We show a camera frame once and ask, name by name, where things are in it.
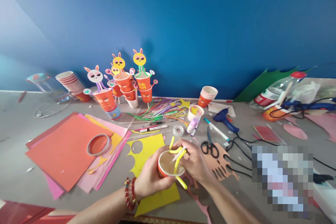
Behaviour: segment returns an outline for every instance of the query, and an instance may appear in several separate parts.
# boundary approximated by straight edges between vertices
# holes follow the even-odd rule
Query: roll of tape
[[[181,137],[181,136],[183,136],[183,133],[184,133],[184,129],[180,125],[176,125],[176,126],[173,127],[174,136]]]

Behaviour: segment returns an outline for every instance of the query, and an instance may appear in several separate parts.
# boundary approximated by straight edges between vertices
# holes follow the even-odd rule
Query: black scissors
[[[211,153],[211,156],[213,158],[218,158],[219,157],[219,151],[216,147],[216,145],[214,145],[212,142],[211,142],[211,137],[210,137],[210,127],[208,126],[208,140],[210,142],[210,146],[209,146],[209,143],[208,141],[204,141],[202,144],[201,144],[201,150],[204,154],[208,154],[209,153],[209,149],[210,149],[210,153]]]

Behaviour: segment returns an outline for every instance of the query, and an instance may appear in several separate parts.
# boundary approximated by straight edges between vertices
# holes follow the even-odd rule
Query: hot glue gun
[[[239,132],[239,129],[237,127],[235,127],[234,125],[232,125],[228,118],[226,117],[226,115],[228,114],[229,112],[229,109],[225,108],[223,109],[222,111],[220,111],[217,115],[215,115],[213,117],[213,119],[215,121],[221,121],[222,123],[224,123],[226,125],[226,127],[231,130],[233,133],[238,133]]]

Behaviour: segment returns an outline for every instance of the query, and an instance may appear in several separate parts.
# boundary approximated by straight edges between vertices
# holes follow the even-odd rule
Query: beaded bracelet
[[[128,177],[125,181],[125,200],[126,200],[127,208],[131,212],[134,210],[136,205],[140,204],[140,201],[137,202],[136,197],[135,197],[135,193],[134,193],[134,182],[135,182],[135,180],[136,180],[136,177],[134,177],[132,179],[132,184],[131,184],[131,199],[132,199],[132,201],[130,201],[130,198],[128,197],[129,196],[128,190],[129,190],[129,186],[130,186],[131,181],[129,180]]]

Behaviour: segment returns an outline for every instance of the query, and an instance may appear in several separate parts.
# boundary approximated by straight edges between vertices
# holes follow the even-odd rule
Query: marker
[[[230,141],[230,138],[228,138],[222,131],[220,131],[213,123],[211,123],[208,119],[204,118],[204,121],[206,121],[215,131],[217,131],[224,139],[227,141]]]
[[[140,133],[144,133],[144,132],[147,132],[147,131],[153,131],[153,130],[158,130],[158,129],[162,129],[162,128],[167,128],[168,125],[160,125],[160,126],[157,126],[157,127],[153,127],[153,128],[147,128],[147,129],[143,129],[143,130],[140,130],[139,132]]]

